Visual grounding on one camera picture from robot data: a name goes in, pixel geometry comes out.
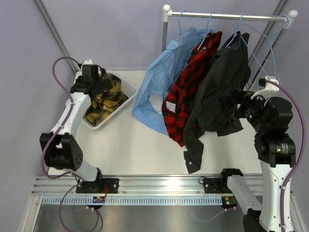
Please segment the light blue shirt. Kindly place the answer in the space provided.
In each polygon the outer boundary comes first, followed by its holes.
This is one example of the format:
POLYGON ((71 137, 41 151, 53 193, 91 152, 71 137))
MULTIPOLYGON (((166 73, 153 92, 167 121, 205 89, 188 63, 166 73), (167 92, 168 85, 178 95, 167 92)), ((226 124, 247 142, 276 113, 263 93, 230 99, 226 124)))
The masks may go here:
POLYGON ((166 49, 150 64, 132 109, 139 122, 158 133, 168 134, 163 115, 152 106, 150 97, 165 98, 168 95, 171 86, 185 68, 191 52, 210 32, 213 30, 190 28, 181 35, 180 41, 171 40, 166 49))

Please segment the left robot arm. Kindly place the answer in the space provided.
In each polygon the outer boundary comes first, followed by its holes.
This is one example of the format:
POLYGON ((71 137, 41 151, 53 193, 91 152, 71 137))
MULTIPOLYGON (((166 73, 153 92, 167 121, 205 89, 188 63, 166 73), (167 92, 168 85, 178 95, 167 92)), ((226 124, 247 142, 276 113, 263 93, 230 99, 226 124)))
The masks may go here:
POLYGON ((70 90, 66 108, 49 133, 42 133, 42 167, 63 170, 77 178, 78 189, 98 193, 104 188, 101 170, 84 160, 83 151, 76 141, 77 130, 84 114, 97 95, 112 88, 104 68, 82 64, 79 75, 70 90))

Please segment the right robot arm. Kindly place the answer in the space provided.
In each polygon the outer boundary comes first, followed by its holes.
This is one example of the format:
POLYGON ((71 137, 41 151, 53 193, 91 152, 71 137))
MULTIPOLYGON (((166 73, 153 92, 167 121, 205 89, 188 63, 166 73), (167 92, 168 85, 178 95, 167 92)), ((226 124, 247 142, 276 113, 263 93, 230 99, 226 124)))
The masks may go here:
POLYGON ((263 178, 260 203, 239 169, 223 169, 219 188, 234 195, 243 211, 246 232, 292 232, 290 181, 295 167, 295 144, 287 134, 293 118, 292 105, 281 97, 264 97, 250 91, 237 91, 229 97, 225 111, 245 118, 255 130, 254 147, 263 178))

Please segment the yellow plaid shirt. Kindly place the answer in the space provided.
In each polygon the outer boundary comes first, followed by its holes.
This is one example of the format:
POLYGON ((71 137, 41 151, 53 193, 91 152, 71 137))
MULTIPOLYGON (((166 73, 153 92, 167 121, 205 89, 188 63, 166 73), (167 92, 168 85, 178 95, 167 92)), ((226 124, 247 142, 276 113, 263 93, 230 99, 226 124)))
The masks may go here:
POLYGON ((121 79, 114 74, 107 74, 112 83, 112 89, 98 94, 84 114, 84 118, 92 126, 98 126, 128 100, 122 89, 121 79))

